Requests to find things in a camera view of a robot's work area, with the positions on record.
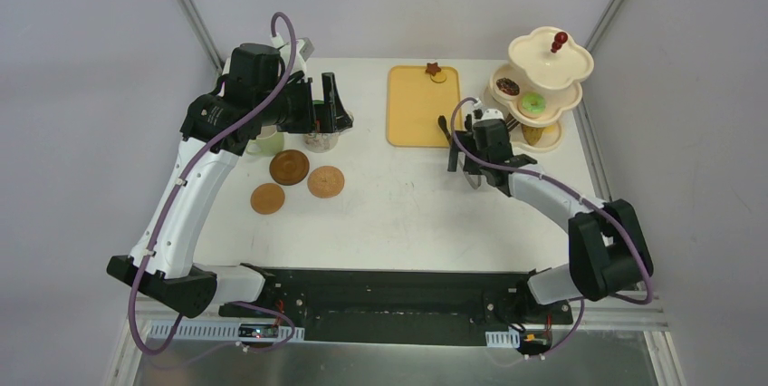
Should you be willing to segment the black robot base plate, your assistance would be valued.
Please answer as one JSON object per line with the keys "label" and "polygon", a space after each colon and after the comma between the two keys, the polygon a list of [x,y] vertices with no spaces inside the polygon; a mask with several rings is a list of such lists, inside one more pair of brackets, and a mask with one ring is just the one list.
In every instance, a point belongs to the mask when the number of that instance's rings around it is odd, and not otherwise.
{"label": "black robot base plate", "polygon": [[275,308],[312,342],[483,346],[509,326],[569,326],[565,302],[535,306],[526,273],[266,269],[257,307]]}

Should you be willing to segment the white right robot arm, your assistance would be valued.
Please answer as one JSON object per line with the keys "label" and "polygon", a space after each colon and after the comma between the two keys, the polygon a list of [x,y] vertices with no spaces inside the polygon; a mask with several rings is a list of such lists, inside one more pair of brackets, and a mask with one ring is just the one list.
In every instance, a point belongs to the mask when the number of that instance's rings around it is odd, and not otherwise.
{"label": "white right robot arm", "polygon": [[507,129],[500,120],[479,121],[469,131],[451,131],[446,117],[438,127],[449,142],[448,169],[484,179],[509,198],[515,198],[548,217],[568,237],[568,261],[541,272],[531,272],[516,289],[514,310],[534,323],[551,304],[571,300],[599,301],[606,297],[631,304],[649,304],[650,288],[642,298],[622,294],[653,273],[637,214],[629,202],[588,198],[546,174],[536,159],[514,154],[502,143]]}

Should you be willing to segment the round yellow biscuit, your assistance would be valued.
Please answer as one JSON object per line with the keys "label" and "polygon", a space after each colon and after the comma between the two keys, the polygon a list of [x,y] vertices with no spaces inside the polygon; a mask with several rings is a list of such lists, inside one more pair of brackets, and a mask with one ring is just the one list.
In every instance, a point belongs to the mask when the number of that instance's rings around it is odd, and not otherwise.
{"label": "round yellow biscuit", "polygon": [[447,75],[444,72],[437,72],[430,76],[430,80],[435,83],[443,83],[447,80]]}

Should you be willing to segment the metal tongs with black tips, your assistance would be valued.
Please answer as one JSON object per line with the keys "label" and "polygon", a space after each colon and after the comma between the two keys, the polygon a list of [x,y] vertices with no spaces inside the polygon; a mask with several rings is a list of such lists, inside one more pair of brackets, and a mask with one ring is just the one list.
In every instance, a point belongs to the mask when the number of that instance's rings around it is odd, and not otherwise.
{"label": "metal tongs with black tips", "polygon": [[[451,135],[451,133],[450,133],[450,131],[448,129],[448,124],[447,124],[446,117],[443,116],[443,115],[440,115],[437,118],[437,124],[438,124],[438,127],[443,132],[443,134],[444,134],[448,144],[451,145],[452,144],[452,135]],[[465,172],[464,171],[464,168],[465,168],[464,161],[462,159],[460,159],[460,158],[456,159],[456,166],[459,169],[462,170],[462,174],[464,175],[468,185],[472,189],[479,189],[479,187],[481,186],[481,177],[479,175],[473,175],[471,173]]]}

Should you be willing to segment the light woven round coaster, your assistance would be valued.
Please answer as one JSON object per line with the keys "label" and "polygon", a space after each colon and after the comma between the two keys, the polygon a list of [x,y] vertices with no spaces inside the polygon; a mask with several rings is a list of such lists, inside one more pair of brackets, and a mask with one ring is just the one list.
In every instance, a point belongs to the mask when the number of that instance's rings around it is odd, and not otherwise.
{"label": "light woven round coaster", "polygon": [[333,198],[344,189],[345,178],[342,171],[333,166],[321,166],[315,169],[307,179],[310,193],[317,198]]}

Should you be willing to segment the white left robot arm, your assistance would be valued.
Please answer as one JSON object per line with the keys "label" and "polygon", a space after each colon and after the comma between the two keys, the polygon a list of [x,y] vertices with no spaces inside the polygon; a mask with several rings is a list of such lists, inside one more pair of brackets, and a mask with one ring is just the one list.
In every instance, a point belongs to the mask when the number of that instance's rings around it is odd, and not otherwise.
{"label": "white left robot arm", "polygon": [[275,308],[266,276],[248,264],[203,266],[193,262],[209,211],[248,143],[264,127],[299,135],[341,133],[353,125],[331,72],[322,74],[323,98],[312,97],[306,38],[297,43],[243,43],[210,93],[194,99],[180,128],[175,167],[145,234],[107,272],[187,318],[211,304],[241,302],[254,317]]}

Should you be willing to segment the chocolate cake slice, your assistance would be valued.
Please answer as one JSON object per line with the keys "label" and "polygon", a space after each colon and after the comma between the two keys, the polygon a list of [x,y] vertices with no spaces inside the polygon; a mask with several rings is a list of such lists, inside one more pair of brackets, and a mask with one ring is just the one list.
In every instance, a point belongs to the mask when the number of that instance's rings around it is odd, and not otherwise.
{"label": "chocolate cake slice", "polygon": [[520,122],[512,114],[508,114],[505,117],[504,123],[508,132],[511,132],[520,125]]}

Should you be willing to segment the green frosted donut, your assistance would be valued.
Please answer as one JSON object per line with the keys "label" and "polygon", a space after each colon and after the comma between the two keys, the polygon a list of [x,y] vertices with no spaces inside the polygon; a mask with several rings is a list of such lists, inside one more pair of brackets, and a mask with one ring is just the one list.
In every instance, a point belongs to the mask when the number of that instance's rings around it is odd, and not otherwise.
{"label": "green frosted donut", "polygon": [[527,92],[523,94],[517,102],[520,113],[530,119],[538,119],[546,111],[547,103],[545,98],[537,92]]}

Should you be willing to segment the chocolate sprinkled donut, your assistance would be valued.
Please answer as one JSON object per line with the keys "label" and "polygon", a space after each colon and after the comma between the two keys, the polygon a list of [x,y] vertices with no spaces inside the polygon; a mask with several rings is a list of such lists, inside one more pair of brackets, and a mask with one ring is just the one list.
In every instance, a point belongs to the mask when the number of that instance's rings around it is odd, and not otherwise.
{"label": "chocolate sprinkled donut", "polygon": [[495,81],[495,85],[499,92],[502,92],[508,96],[517,96],[520,94],[519,85],[510,78],[499,78]]}

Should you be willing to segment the star-shaped chocolate cookie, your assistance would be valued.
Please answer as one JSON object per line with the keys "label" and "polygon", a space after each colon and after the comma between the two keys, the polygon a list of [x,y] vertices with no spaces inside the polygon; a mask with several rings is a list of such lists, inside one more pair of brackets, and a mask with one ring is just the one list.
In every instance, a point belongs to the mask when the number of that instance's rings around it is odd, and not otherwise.
{"label": "star-shaped chocolate cookie", "polygon": [[442,71],[442,68],[439,66],[438,62],[426,64],[425,73],[429,74],[430,76],[435,76],[441,71]]}

